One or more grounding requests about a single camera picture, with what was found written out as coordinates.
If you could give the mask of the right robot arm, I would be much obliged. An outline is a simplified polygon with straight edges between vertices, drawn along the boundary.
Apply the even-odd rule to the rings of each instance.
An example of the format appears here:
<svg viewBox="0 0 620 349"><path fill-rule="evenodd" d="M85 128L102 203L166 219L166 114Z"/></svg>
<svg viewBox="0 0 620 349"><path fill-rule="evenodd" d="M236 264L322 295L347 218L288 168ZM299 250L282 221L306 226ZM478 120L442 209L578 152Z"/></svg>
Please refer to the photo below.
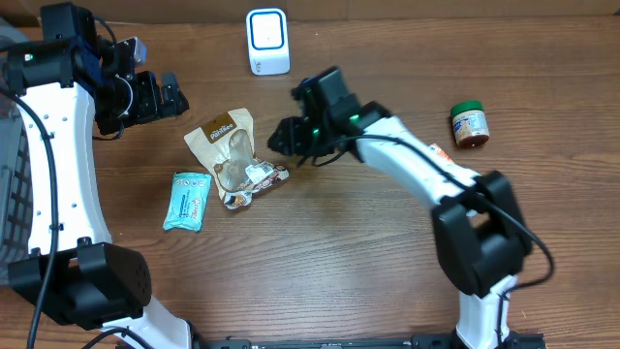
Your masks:
<svg viewBox="0 0 620 349"><path fill-rule="evenodd" d="M422 334L415 348L536 348L538 335L508 327L508 306L532 242L508 180L460 167L417 139L381 104L362 104L331 67L292 89L299 116L280 121L270 149L315 167L346 153L389 175L430 212L436 252L459 292L450 334Z"/></svg>

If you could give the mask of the beige brown snack bag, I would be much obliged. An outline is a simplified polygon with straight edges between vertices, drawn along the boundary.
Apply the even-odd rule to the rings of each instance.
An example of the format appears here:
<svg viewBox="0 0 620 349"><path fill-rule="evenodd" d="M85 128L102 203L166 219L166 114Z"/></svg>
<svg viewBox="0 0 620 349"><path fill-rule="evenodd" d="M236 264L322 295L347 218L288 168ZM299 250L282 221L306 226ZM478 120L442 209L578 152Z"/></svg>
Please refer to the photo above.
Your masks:
<svg viewBox="0 0 620 349"><path fill-rule="evenodd" d="M257 157L254 118L248 110L226 111L184 136L198 161L214 177L224 206L249 206L254 197L290 176L282 165Z"/></svg>

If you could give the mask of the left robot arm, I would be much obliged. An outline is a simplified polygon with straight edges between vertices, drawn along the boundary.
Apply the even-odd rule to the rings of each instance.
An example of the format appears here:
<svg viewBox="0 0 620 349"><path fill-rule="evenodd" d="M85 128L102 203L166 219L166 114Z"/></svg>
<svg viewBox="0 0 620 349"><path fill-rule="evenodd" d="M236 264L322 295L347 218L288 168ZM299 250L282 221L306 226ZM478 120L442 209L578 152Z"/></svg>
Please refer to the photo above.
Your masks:
<svg viewBox="0 0 620 349"><path fill-rule="evenodd" d="M188 321L152 294L149 268L116 245L99 200L93 134L111 141L132 126L187 111L174 74L143 67L145 45L99 35L104 21L65 2L41 8L43 37L8 49L2 93L14 101L29 145L32 225L11 288L35 319L118 336L134 348L202 348Z"/></svg>

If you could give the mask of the light blue wipes pack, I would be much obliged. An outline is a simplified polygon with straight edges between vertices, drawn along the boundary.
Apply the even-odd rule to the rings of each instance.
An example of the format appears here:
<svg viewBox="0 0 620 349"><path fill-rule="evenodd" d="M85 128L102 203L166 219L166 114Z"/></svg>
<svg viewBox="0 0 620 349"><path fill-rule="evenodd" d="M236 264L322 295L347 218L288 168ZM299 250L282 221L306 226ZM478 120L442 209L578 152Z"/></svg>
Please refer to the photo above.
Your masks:
<svg viewBox="0 0 620 349"><path fill-rule="evenodd" d="M198 232L207 207L211 176L200 173L176 173L173 176L170 204L163 229Z"/></svg>

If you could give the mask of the orange small snack packet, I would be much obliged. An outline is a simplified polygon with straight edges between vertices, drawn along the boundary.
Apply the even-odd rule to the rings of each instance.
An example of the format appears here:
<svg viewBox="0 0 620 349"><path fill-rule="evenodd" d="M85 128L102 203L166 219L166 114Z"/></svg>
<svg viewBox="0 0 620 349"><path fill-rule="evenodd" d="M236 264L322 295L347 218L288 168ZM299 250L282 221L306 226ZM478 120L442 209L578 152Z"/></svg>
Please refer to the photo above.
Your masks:
<svg viewBox="0 0 620 349"><path fill-rule="evenodd" d="M429 149L432 150L434 153L436 153L438 156L445 159L446 161L452 162L452 159L448 156L448 154L441 147L439 147L436 143L431 144L429 146Z"/></svg>

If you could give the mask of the green lid seasoning jar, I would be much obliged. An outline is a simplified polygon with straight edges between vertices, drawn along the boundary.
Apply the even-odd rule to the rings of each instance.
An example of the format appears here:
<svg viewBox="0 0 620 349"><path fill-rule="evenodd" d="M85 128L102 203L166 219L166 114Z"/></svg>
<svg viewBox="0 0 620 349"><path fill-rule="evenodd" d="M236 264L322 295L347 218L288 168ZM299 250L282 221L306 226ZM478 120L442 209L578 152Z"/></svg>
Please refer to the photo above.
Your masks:
<svg viewBox="0 0 620 349"><path fill-rule="evenodd" d="M451 128L459 147L475 147L490 138L489 128L481 101L468 100L450 109Z"/></svg>

